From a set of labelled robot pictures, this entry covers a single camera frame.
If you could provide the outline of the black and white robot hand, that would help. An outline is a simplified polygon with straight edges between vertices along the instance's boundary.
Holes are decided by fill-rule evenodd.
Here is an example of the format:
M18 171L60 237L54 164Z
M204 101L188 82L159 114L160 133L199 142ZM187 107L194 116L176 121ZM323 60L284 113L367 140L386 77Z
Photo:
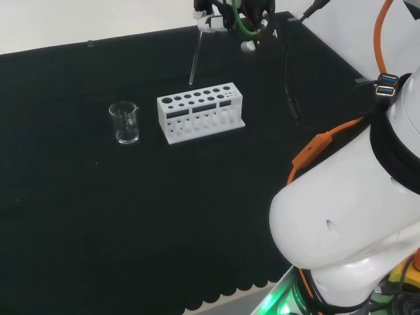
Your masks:
M193 18L204 33L230 32L237 28L233 4L239 10L242 1L193 0Z

